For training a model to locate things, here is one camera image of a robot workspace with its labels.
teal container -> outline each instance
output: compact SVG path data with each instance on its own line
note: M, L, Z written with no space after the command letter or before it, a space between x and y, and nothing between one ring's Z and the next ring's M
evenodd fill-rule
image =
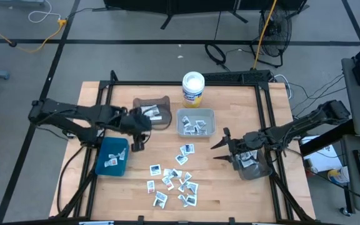
M117 157L116 166L104 166L104 163L110 160L108 157L109 154L118 155L123 151L123 149L125 149L126 152L124 160L119 160L119 157ZM99 150L97 166L95 168L96 174L105 176L123 176L126 170L128 156L129 142L127 139L118 137L105 137L102 140L101 149Z

white cable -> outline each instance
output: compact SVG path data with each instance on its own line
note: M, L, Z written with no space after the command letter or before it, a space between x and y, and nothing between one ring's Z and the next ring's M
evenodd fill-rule
M51 11L53 10L53 6L51 5L51 3L49 3L48 0L45 0L48 4L49 4L49 12L43 12L43 11L33 11L33 12L30 12L29 15L27 16L27 18L29 19L30 22L32 23L40 23L40 22L43 22L45 20L45 18L47 18L47 16L49 15L55 15L55 16L59 16L59 19L61 19L61 15L58 14L58 13L52 13ZM38 20L38 21L33 21L30 16L33 14L33 13L41 13L41 14L45 14L45 16Z
M288 83L288 80L285 76L283 76L282 74L278 74L278 75L275 75L274 78L278 77L278 76L281 76L285 81L286 81L286 84L288 86L288 92L289 92L289 96L288 96L288 99L291 99L292 96L293 96L293 93L291 92L291 87L290 87L290 84Z

wooden table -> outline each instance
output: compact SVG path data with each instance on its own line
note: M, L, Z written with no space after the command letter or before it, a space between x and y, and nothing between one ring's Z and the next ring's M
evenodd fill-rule
M98 82L84 82L78 104L95 104ZM284 84L269 84L272 106L278 126L292 120ZM183 108L181 86L114 86L111 105L132 108L133 99L154 99L165 95L170 97L171 111L174 115L170 127L164 131L152 131L152 136L141 152L130 152L123 177L98 176L91 219L135 221L144 216L146 221L216 221L226 222L234 217L237 222L275 222L273 199L269 178L262 177L252 181L242 181L237 171L226 161L213 159L228 154L228 147L210 150L218 143L223 128L228 127L233 138L260 129L257 102L253 87L207 86L204 90L201 108L211 108L216 115L216 134L210 138L181 138L176 132L176 111ZM85 121L76 121L86 126ZM129 136L107 132L106 136ZM196 153L189 156L188 162L180 166L175 156L180 154L180 146L194 143ZM290 148L299 151L298 144L292 142ZM62 165L79 149L77 139L70 140ZM84 161L83 151L68 166L62 181L61 207L78 189ZM289 153L284 157L288 188L296 201L312 218L315 217L301 157ZM179 181L173 179L176 188L168 191L161 181L162 176L150 176L149 166L160 164L163 169L176 168L192 174L192 182L199 184L196 207L183 207L177 198ZM155 188L168 195L164 209L153 207L155 193L148 194L146 183L155 180ZM283 195L279 193L282 217L286 218ZM84 215L88 191L84 193L81 215ZM56 195L50 215L57 214Z

gray plastic tub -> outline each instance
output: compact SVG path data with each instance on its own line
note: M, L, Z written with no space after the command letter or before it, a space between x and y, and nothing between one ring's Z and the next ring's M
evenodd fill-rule
M187 116L192 125L196 125L196 120L204 120L206 125L204 129L207 135L189 135L184 134L184 125L181 119ZM179 109L177 110L177 133L184 138L208 138L216 132L215 112L212 109Z

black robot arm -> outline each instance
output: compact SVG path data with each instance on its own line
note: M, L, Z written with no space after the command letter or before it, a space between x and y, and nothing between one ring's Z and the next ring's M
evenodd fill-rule
M345 123L350 113L341 101L328 101L321 104L308 115L289 122L283 126L274 126L259 131L246 133L242 139L231 139L230 131L224 128L222 141L211 149L228 145L231 156L248 151L261 149L282 150L293 140L293 137L303 134L322 124L338 125Z
M69 119L87 121L90 126L82 127ZM121 134L133 136L132 151L144 149L146 135L151 131L151 121L136 108L128 111L125 107L95 105L91 107L78 106L43 99L32 102L29 120L37 125L50 124L62 129L64 134L74 134L82 146L96 148L101 145L99 130L110 129Z
M270 175L271 179L277 184L284 197L294 209L298 218L302 221L314 221L299 206L293 195L281 181L276 172L272 161L268 161L270 150L282 151L292 141L293 137L306 131L316 128L322 124L338 125L345 123L349 119L350 113L341 101L328 101L317 107L308 115L301 117L293 122L289 122L279 127L269 127L260 131L246 133L242 139L231 139L230 130L224 128L225 136L222 141L217 143L212 149L228 145L230 156L219 156L215 159L224 159L232 163L234 170L239 171L241 179L256 179ZM265 157L260 156L261 149L265 146L267 150ZM245 158L245 153L257 150L257 157L252 159L253 154L249 154L249 159ZM245 164L248 160L254 160L254 164Z

